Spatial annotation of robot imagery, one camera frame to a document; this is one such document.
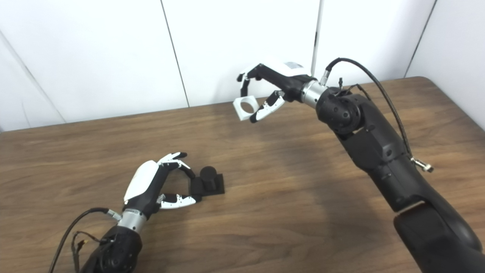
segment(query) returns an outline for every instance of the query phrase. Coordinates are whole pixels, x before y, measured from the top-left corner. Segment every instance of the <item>wire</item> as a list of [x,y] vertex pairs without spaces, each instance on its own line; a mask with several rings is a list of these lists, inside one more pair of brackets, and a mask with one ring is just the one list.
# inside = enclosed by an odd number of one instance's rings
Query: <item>wire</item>
[[372,101],[371,100],[371,97],[369,96],[369,94],[367,93],[367,91],[364,90],[364,88],[362,86],[360,86],[360,84],[354,84],[352,85],[351,87],[349,87],[349,89],[347,89],[347,91],[350,91],[350,89],[356,87],[359,88],[360,91],[362,91],[362,93],[364,93],[364,95],[366,96],[366,98],[369,100],[369,101]]
[[382,96],[384,96],[384,99],[386,99],[386,102],[388,103],[389,105],[389,108],[391,109],[392,111],[392,114],[394,115],[395,119],[396,119],[396,122],[397,122],[397,125],[399,127],[399,131],[401,131],[401,136],[403,138],[403,141],[404,141],[404,145],[406,146],[406,150],[407,152],[409,153],[409,156],[410,157],[413,157],[413,154],[411,153],[411,148],[409,147],[409,142],[407,140],[407,136],[406,136],[406,132],[404,131],[404,126],[403,126],[403,123],[401,121],[401,119],[399,118],[399,115],[397,113],[397,110],[396,108],[394,107],[394,105],[392,104],[392,101],[391,99],[389,98],[389,95],[387,94],[387,92],[384,90],[384,87],[382,87],[381,83],[377,80],[377,78],[372,75],[372,73],[367,69],[365,68],[363,65],[361,65],[360,63],[352,60],[352,59],[348,59],[348,58],[337,58],[335,60],[333,60],[328,66],[327,68],[325,69],[326,71],[328,72],[331,72],[332,71],[332,68],[334,65],[336,65],[337,63],[339,62],[347,62],[347,63],[351,63],[357,67],[359,67],[362,71],[364,71],[367,76],[369,76],[369,78],[375,83],[375,85],[377,85],[377,87],[379,88],[379,90],[381,91],[382,93]]
[[52,263],[50,264],[50,268],[48,273],[53,273],[54,272],[54,267],[56,266],[57,260],[59,259],[59,255],[61,254],[62,247],[64,246],[65,240],[67,239],[67,236],[69,236],[69,233],[71,232],[72,228],[81,220],[84,216],[93,213],[93,212],[102,212],[102,213],[108,213],[109,209],[105,207],[93,207],[90,208],[83,213],[81,213],[72,223],[71,225],[67,228],[65,231],[64,235],[61,238],[61,242],[59,242],[59,246],[57,247],[56,253],[54,254],[54,259],[52,259]]
[[79,234],[84,234],[84,235],[88,236],[89,238],[91,238],[91,240],[98,242],[98,243],[101,243],[101,241],[98,238],[94,237],[93,235],[91,235],[91,234],[89,234],[85,231],[76,231],[76,233],[74,233],[74,235],[72,236],[72,241],[71,241],[71,251],[72,251],[72,259],[74,260],[74,272],[75,273],[79,273],[79,250],[81,250],[81,247],[86,243],[84,240],[79,242],[78,247],[76,249],[76,247],[74,246],[74,243],[76,242],[76,237]]

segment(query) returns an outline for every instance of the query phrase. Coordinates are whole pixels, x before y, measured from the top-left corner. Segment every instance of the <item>wooden table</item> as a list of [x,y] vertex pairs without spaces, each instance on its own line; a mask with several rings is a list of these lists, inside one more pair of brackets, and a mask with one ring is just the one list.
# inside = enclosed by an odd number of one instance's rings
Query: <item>wooden table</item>
[[[363,86],[395,124],[374,85]],[[383,86],[414,155],[436,169],[424,176],[485,242],[485,133],[425,78]],[[2,133],[1,272],[46,272],[76,216],[119,211],[138,166],[177,151],[196,173],[222,172],[226,194],[155,214],[137,272],[419,272],[373,182],[297,102],[256,124],[223,103]],[[172,172],[163,191],[186,193],[187,178]],[[113,224],[93,214],[75,230],[100,237]],[[66,246],[56,272],[72,268]]]

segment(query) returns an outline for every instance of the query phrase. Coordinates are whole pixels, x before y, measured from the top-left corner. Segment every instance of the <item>robotic arm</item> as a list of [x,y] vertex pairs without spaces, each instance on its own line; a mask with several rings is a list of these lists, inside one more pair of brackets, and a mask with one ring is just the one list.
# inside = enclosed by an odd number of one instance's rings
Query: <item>robotic arm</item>
[[295,63],[257,64],[239,75],[241,95],[247,95],[251,78],[265,79],[281,91],[275,91],[265,101],[251,116],[251,122],[274,112],[278,107],[272,105],[278,100],[299,101],[315,109],[317,118],[335,133],[354,164],[369,175],[391,209],[398,213],[394,226],[423,273],[485,272],[485,256],[478,237],[416,166],[429,172],[433,168],[413,158],[406,142],[370,99],[341,86],[325,86],[331,68],[339,61],[363,68],[382,87],[361,64],[349,59],[332,62],[321,82]]
[[[193,205],[202,200],[202,196],[223,194],[224,182],[222,174],[217,174],[214,167],[207,166],[196,177],[192,169],[181,158],[186,153],[168,154],[158,162],[153,160],[143,163],[133,176],[126,191],[121,215],[108,208],[92,208],[82,213],[68,227],[61,243],[54,255],[54,260],[49,269],[52,273],[62,250],[63,244],[74,225],[85,215],[92,212],[103,212],[118,223],[113,226],[101,239],[97,239],[89,233],[78,231],[74,234],[71,250],[74,258],[76,273],[131,273],[137,264],[138,254],[142,249],[140,233],[146,221],[152,214],[161,209],[174,209]],[[189,195],[160,194],[160,191],[170,171],[181,169],[190,178]],[[75,247],[76,235],[85,234],[99,243],[99,246],[89,256],[84,266],[79,270],[79,250],[85,241]]]

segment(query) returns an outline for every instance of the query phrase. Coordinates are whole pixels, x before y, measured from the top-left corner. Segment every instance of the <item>white wall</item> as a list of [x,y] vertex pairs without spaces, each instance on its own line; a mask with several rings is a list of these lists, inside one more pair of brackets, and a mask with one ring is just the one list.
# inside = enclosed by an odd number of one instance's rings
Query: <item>white wall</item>
[[63,122],[0,34],[0,131]]
[[438,0],[407,77],[433,81],[485,129],[485,1]]
[[[315,76],[338,57],[354,59],[379,80],[403,78],[435,0],[323,0]],[[339,63],[327,85],[367,83],[357,67]]]
[[[349,57],[380,80],[403,77],[433,3],[324,0],[315,76]],[[0,1],[0,58],[10,64],[0,64],[0,128],[232,101],[239,72],[268,55],[311,67],[320,0],[163,4],[165,11],[159,0]],[[329,83],[339,76],[347,85],[369,81],[350,64],[337,65]],[[252,81],[249,93],[274,89]]]
[[[67,122],[188,106],[159,0],[0,1],[0,31]],[[22,109],[49,116],[28,77],[0,68],[19,77],[0,83],[3,130],[27,127]]]
[[[271,55],[310,68],[319,0],[163,0],[190,106],[240,96],[238,74]],[[249,94],[275,87],[252,81]]]

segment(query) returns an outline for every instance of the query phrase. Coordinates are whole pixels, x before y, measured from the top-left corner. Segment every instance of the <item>robot finger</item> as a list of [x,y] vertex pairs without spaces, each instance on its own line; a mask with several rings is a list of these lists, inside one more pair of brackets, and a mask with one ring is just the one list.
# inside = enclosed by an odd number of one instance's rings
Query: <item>robot finger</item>
[[195,173],[194,171],[189,168],[187,165],[180,165],[179,169],[181,169],[190,179],[195,178]]

